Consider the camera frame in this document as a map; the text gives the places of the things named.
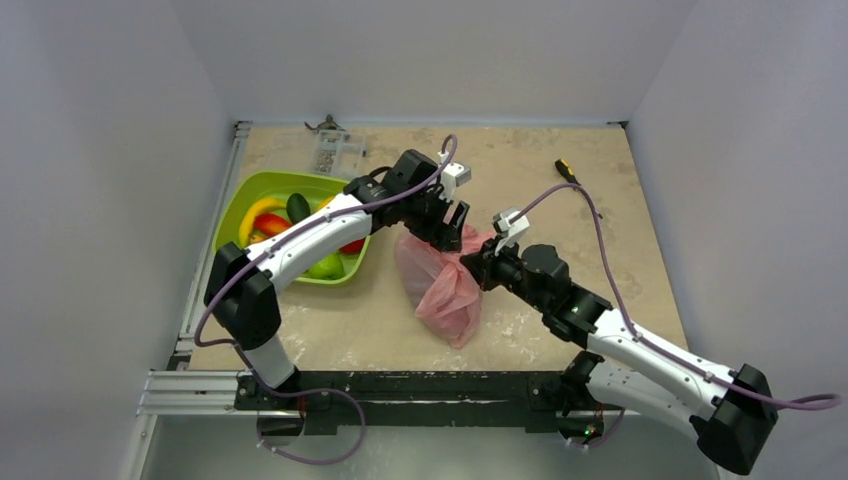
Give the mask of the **pink plastic bag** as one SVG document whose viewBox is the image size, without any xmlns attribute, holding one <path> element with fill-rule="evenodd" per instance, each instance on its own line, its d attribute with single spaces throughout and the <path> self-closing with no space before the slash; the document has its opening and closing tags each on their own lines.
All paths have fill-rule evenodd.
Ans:
<svg viewBox="0 0 848 480">
<path fill-rule="evenodd" d="M 458 252 L 440 252 L 407 232 L 395 242 L 395 263 L 416 319 L 454 349 L 471 340 L 482 315 L 482 290 L 460 258 L 493 236 L 466 225 Z"/>
</svg>

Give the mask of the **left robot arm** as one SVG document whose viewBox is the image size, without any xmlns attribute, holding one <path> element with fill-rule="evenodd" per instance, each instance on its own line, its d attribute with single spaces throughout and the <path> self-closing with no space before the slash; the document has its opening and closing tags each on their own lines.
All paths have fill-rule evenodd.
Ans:
<svg viewBox="0 0 848 480">
<path fill-rule="evenodd" d="M 201 318 L 214 318 L 229 333 L 229 343 L 261 380 L 264 401 L 284 409 L 298 395 L 297 368 L 278 336 L 278 295 L 341 247 L 397 223 L 437 250 L 459 251 L 468 206 L 452 197 L 470 178 L 470 169 L 449 153 L 434 161 L 407 150 L 381 178 L 351 180 L 283 233 L 251 247 L 229 242 L 217 250 Z"/>
</svg>

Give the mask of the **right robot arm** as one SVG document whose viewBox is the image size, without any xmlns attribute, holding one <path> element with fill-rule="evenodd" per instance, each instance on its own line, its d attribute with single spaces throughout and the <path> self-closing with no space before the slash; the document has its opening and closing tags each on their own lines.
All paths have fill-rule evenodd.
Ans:
<svg viewBox="0 0 848 480">
<path fill-rule="evenodd" d="M 489 240 L 460 258 L 482 290 L 506 289 L 539 312 L 557 338 L 621 361 L 673 394 L 689 408 L 684 422 L 708 459 L 738 475 L 752 472 L 778 420 L 764 400 L 771 388 L 762 371 L 700 359 L 640 326 L 628 328 L 621 310 L 571 279 L 551 245 L 495 246 Z"/>
</svg>

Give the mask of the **red fake pomegranate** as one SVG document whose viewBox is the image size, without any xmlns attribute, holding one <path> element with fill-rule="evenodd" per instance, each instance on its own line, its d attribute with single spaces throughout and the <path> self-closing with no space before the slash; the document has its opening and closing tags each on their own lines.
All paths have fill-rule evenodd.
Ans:
<svg viewBox="0 0 848 480">
<path fill-rule="evenodd" d="M 358 239 L 352 241 L 339 249 L 339 252 L 344 255 L 359 255 L 365 246 L 366 239 Z"/>
</svg>

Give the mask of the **green fake apple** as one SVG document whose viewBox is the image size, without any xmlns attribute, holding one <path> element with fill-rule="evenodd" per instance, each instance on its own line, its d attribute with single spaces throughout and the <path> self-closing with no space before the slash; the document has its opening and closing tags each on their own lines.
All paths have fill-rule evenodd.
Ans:
<svg viewBox="0 0 848 480">
<path fill-rule="evenodd" d="M 338 252 L 327 255 L 307 270 L 307 275 L 316 280 L 339 280 L 346 275 L 342 255 Z"/>
</svg>

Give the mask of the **yellow fake mango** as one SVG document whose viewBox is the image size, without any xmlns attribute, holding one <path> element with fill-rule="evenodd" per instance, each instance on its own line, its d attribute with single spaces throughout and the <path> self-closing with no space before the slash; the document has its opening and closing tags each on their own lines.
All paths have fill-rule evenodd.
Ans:
<svg viewBox="0 0 848 480">
<path fill-rule="evenodd" d="M 324 200 L 323 200 L 323 201 L 322 201 L 322 202 L 321 202 L 321 203 L 317 206 L 316 211 L 321 210 L 321 209 L 323 209 L 324 207 L 326 207 L 328 204 L 330 204 L 330 203 L 331 203 L 331 202 L 335 199 L 335 197 L 336 197 L 336 195 L 333 195 L 333 196 L 330 196 L 330 197 L 327 197 L 326 199 L 324 199 Z"/>
</svg>

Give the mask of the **dark green fake avocado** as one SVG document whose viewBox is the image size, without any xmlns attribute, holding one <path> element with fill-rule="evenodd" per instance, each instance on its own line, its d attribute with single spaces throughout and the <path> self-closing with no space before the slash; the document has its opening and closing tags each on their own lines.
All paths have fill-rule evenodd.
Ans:
<svg viewBox="0 0 848 480">
<path fill-rule="evenodd" d="M 286 214 L 292 224 L 307 219 L 312 210 L 307 199 L 300 193 L 292 193 L 286 201 Z"/>
</svg>

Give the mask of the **red orange fake mango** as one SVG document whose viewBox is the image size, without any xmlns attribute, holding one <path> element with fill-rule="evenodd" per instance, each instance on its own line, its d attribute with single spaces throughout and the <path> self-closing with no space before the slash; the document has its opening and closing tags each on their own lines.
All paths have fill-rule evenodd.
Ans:
<svg viewBox="0 0 848 480">
<path fill-rule="evenodd" d="M 254 229 L 268 238 L 279 235 L 291 226 L 290 221 L 274 213 L 260 214 L 253 222 Z"/>
</svg>

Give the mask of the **yellow fake banana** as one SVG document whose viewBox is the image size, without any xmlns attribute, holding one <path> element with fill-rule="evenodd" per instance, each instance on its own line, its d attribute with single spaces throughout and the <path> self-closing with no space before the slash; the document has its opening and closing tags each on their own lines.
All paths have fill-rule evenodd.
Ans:
<svg viewBox="0 0 848 480">
<path fill-rule="evenodd" d="M 237 239 L 239 245 L 241 247 L 246 247 L 248 245 L 249 236 L 253 231 L 253 222 L 258 215 L 285 208 L 286 203 L 274 197 L 261 198 L 251 205 L 238 227 Z"/>
</svg>

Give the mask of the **black yellow screwdriver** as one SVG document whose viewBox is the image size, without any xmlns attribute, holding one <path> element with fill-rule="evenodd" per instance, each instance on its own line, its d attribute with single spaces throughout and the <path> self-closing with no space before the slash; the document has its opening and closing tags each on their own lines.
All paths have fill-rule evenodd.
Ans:
<svg viewBox="0 0 848 480">
<path fill-rule="evenodd" d="M 578 192 L 584 200 L 589 205 L 592 213 L 599 219 L 603 219 L 603 215 L 597 209 L 594 201 L 591 196 L 588 194 L 586 189 L 582 186 L 581 182 L 578 180 L 576 174 L 574 173 L 571 165 L 563 159 L 557 159 L 554 162 L 555 169 L 558 174 L 565 180 L 565 183 L 572 189 Z"/>
</svg>

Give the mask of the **clear plastic screw box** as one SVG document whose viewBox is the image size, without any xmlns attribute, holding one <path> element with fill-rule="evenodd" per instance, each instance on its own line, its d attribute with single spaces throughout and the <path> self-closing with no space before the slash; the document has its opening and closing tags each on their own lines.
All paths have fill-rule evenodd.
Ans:
<svg viewBox="0 0 848 480">
<path fill-rule="evenodd" d="M 350 180 L 364 172 L 368 154 L 364 134 L 339 130 L 296 132 L 283 141 L 286 168 L 310 174 Z"/>
</svg>

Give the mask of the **dark metal clamp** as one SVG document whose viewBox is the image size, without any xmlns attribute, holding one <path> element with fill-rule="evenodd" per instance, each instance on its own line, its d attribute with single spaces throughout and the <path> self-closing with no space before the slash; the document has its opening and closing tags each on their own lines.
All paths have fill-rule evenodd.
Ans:
<svg viewBox="0 0 848 480">
<path fill-rule="evenodd" d="M 321 131 L 345 131 L 345 128 L 338 124 L 332 114 L 327 114 L 323 121 L 315 125 L 311 125 L 306 121 L 303 122 L 303 125 L 307 130 L 314 133 L 319 133 Z"/>
</svg>

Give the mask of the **aluminium frame rail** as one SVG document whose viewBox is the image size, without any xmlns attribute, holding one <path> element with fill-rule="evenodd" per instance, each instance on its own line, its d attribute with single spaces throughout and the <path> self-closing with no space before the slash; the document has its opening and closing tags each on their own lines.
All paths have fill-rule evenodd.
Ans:
<svg viewBox="0 0 848 480">
<path fill-rule="evenodd" d="M 192 276 L 189 293 L 181 315 L 176 343 L 167 368 L 148 373 L 136 410 L 128 453 L 123 461 L 120 479 L 142 479 L 162 419 L 169 416 L 235 415 L 235 371 L 190 371 L 187 365 L 195 351 L 194 332 L 204 309 L 202 296 L 212 262 L 216 230 L 229 200 L 238 186 L 238 176 L 246 151 L 252 121 L 238 121 L 226 162 L 224 180 L 214 203 L 212 218 L 203 236 L 200 254 Z"/>
</svg>

